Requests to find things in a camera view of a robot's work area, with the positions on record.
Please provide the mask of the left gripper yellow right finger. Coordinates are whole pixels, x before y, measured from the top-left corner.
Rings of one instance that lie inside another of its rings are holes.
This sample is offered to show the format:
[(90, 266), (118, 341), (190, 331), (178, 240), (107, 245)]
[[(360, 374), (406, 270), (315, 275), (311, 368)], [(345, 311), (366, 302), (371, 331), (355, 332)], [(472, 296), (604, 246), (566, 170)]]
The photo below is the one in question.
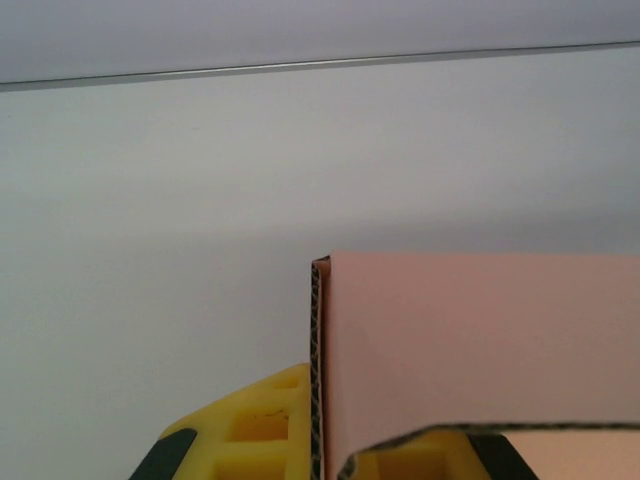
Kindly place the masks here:
[(402, 444), (361, 452), (344, 480), (538, 480), (501, 434), (430, 431)]

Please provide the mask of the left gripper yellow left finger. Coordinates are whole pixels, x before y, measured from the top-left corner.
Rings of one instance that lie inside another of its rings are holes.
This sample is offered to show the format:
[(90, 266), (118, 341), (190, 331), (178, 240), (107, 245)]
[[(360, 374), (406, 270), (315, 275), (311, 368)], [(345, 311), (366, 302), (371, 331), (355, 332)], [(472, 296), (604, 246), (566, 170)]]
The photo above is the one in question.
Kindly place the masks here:
[(309, 366), (235, 391), (166, 428), (128, 480), (312, 480)]

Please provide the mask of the long aluminium table edge rail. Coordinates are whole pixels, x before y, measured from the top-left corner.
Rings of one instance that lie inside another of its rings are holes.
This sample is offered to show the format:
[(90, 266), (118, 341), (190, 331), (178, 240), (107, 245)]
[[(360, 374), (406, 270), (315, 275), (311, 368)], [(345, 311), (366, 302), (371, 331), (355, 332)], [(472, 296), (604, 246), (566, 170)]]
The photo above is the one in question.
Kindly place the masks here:
[(400, 65), (429, 63), (439, 61), (457, 61), (509, 56), (539, 54), (557, 54), (568, 52), (589, 52), (599, 50), (619, 50), (640, 48), (640, 40), (624, 42), (605, 42), (592, 44), (553, 45), (536, 47), (509, 47), (465, 49), (442, 52), (413, 54), (377, 55), (368, 57), (318, 59), (295, 62), (265, 63), (252, 65), (224, 66), (191, 70), (171, 70), (142, 72), (121, 75), (81, 76), (43, 80), (0, 82), (0, 93), (41, 91), (49, 89), (85, 88), (108, 85), (141, 84), (162, 81), (227, 77), (237, 75), (271, 74), (290, 71), (323, 70), (335, 68), (355, 68), (379, 65)]

